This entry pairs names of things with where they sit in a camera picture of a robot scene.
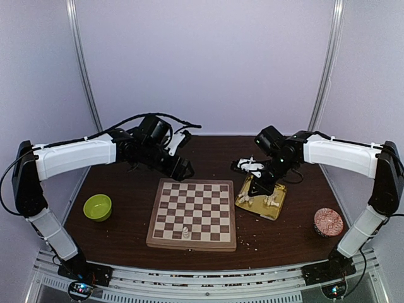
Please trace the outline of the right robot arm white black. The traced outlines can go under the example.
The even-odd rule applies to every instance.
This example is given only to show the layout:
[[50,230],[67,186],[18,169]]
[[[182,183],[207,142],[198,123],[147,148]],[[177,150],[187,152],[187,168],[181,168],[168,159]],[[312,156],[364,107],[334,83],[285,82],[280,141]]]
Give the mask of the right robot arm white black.
[[371,197],[365,210],[341,238],[324,264],[328,278],[338,278],[347,268],[347,259],[355,255],[371,235],[394,215],[403,194],[403,164],[392,141],[383,144],[354,143],[327,136],[318,131],[299,131],[283,136],[273,126],[264,128],[255,143],[267,161],[247,160],[240,167],[254,176],[255,183],[272,194],[275,183],[302,163],[345,169],[373,179]]

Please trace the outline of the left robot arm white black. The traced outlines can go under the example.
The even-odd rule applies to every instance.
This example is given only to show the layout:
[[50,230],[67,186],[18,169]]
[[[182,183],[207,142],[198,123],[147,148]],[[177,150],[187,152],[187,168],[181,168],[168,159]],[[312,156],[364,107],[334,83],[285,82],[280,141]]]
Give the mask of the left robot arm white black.
[[[183,125],[178,131],[165,121]],[[194,175],[191,162],[177,150],[191,139],[194,124],[163,113],[138,114],[97,134],[47,145],[20,144],[16,160],[9,166],[15,199],[14,215],[24,217],[40,233],[59,258],[61,265],[77,280],[85,280],[90,265],[74,239],[49,209],[41,182],[65,172],[126,162],[138,164],[183,181]]]

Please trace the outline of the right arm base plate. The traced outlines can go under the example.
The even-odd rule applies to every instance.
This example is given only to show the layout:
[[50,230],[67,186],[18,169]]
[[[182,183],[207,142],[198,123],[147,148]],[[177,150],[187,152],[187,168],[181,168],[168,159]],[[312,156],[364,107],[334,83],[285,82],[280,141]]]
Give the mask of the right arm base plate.
[[305,265],[301,270],[307,286],[342,279],[357,272],[352,264],[342,266],[331,261]]

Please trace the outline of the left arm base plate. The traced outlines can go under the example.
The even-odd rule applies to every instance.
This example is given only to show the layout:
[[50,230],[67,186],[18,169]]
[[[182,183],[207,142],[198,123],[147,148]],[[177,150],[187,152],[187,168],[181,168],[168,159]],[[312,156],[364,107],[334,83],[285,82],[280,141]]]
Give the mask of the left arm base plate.
[[57,274],[71,280],[85,282],[89,285],[108,287],[112,278],[113,269],[110,266],[87,263],[84,273],[74,274],[66,269],[64,265],[60,265]]

